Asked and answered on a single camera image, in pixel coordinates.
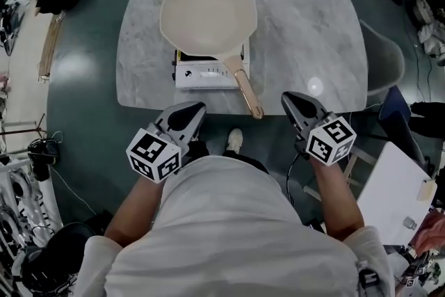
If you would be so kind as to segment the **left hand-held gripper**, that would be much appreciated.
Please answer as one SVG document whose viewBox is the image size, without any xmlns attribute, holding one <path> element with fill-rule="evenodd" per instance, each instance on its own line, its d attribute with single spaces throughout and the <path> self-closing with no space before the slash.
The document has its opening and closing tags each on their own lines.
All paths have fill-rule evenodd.
<svg viewBox="0 0 445 297">
<path fill-rule="evenodd" d="M 164 109 L 147 128 L 137 131 L 127 147 L 131 168 L 156 184 L 177 172 L 205 115 L 203 102 L 184 102 Z"/>
</svg>

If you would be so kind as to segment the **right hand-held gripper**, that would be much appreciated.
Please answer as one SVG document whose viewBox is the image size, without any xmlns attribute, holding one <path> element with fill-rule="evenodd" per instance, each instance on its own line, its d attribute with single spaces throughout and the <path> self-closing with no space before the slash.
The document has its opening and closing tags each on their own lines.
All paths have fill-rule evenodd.
<svg viewBox="0 0 445 297">
<path fill-rule="evenodd" d="M 286 91 L 281 103 L 296 130 L 296 148 L 303 157 L 331 166 L 348 156 L 357 134 L 343 117 L 302 93 Z"/>
</svg>

